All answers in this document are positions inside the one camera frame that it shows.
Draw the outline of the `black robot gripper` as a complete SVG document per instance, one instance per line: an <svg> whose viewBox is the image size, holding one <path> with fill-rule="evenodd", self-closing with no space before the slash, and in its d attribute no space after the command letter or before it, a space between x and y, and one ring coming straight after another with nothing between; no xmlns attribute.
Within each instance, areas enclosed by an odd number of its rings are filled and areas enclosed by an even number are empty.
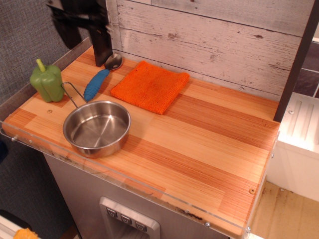
<svg viewBox="0 0 319 239"><path fill-rule="evenodd" d="M95 56L112 55L108 12L102 0L48 0L52 21L68 49L73 49L82 38L79 27L90 27Z"/></svg>

